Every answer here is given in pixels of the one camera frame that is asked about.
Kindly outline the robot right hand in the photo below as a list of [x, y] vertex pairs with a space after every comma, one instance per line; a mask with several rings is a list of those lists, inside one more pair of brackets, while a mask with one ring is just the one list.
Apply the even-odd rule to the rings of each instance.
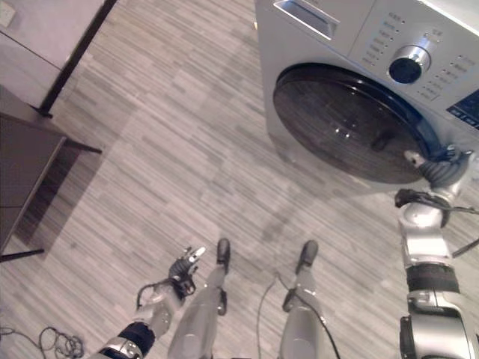
[[452, 158], [435, 162], [418, 152], [406, 150], [404, 157], [418, 170], [434, 193], [457, 198], [471, 182], [477, 153], [474, 150], [460, 151]]

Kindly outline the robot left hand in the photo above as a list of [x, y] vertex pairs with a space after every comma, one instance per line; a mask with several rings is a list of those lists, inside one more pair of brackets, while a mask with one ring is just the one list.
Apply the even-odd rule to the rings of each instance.
[[183, 253], [170, 266], [168, 277], [180, 281], [191, 276], [197, 270], [198, 262], [205, 252], [206, 248], [204, 246], [185, 248]]

